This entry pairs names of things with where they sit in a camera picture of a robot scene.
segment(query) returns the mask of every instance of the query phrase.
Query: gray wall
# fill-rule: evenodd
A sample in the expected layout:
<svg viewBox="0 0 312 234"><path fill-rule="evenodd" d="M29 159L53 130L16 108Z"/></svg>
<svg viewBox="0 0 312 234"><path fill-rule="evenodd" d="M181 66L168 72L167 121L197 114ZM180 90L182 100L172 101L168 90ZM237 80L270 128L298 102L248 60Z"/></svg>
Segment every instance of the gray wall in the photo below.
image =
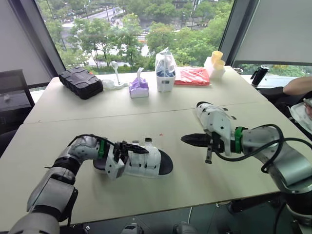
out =
<svg viewBox="0 0 312 234"><path fill-rule="evenodd" d="M312 62L312 0L260 0L235 60Z"/></svg>
<svg viewBox="0 0 312 234"><path fill-rule="evenodd" d="M0 32L0 71L23 69L28 85L51 80L6 0L0 0Z"/></svg>

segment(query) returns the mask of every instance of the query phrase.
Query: black thermos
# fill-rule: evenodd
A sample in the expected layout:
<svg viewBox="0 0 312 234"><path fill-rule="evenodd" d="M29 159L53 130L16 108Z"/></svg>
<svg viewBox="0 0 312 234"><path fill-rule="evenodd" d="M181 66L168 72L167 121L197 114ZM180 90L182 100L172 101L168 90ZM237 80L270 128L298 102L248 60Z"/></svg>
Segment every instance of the black thermos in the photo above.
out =
<svg viewBox="0 0 312 234"><path fill-rule="evenodd" d="M250 79L253 79L252 85L257 86L262 78L264 78L265 74L268 72L269 68L267 66L261 65L258 69L254 72Z"/></svg>

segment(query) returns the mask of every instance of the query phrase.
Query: window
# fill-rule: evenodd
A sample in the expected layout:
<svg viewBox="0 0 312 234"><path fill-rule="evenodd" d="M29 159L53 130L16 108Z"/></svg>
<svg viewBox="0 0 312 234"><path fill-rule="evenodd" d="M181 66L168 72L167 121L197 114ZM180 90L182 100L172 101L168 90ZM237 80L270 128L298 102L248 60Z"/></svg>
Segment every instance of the window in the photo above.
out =
<svg viewBox="0 0 312 234"><path fill-rule="evenodd" d="M263 64L245 64L241 63L235 67L243 69L241 75L252 75L259 66ZM295 66L280 64L265 64L269 67L267 75L277 75L283 77L308 77L312 76L312 66Z"/></svg>
<svg viewBox="0 0 312 234"><path fill-rule="evenodd" d="M154 70L169 47L178 65L203 66L219 48L234 0L35 0L66 67L94 74Z"/></svg>

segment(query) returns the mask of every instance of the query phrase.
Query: red package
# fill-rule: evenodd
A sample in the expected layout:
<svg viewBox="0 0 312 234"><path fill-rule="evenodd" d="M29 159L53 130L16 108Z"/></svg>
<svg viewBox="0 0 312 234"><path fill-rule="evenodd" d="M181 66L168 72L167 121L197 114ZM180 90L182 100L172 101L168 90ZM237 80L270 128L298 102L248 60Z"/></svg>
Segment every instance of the red package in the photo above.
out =
<svg viewBox="0 0 312 234"><path fill-rule="evenodd" d="M209 85L209 76L203 67L178 67L180 78L175 79L175 84L184 85Z"/></svg>

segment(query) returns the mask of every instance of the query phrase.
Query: yellow cup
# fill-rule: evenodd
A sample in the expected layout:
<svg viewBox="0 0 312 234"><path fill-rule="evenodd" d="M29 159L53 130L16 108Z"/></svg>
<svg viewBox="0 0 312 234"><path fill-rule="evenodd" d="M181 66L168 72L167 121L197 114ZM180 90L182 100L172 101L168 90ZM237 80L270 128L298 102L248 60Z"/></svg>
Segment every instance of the yellow cup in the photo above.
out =
<svg viewBox="0 0 312 234"><path fill-rule="evenodd" d="M225 61L223 60L216 60L213 64L215 70L222 70L224 68Z"/></svg>
<svg viewBox="0 0 312 234"><path fill-rule="evenodd" d="M213 54L211 56L211 63L214 64L215 61L220 60L223 56L223 53L221 51L213 51Z"/></svg>

